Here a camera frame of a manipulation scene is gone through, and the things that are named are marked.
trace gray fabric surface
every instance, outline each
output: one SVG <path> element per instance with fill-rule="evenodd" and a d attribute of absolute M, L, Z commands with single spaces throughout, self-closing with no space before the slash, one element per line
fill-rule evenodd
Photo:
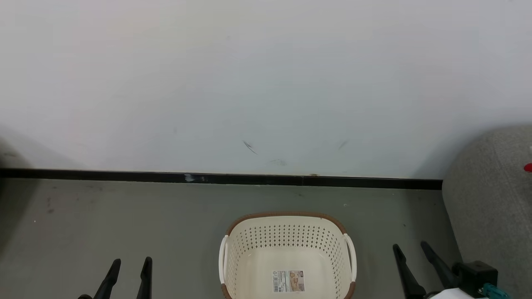
<path fill-rule="evenodd" d="M 513 298 L 532 298 L 532 126 L 490 132 L 454 161 L 443 198 L 464 262 L 498 271 Z"/>

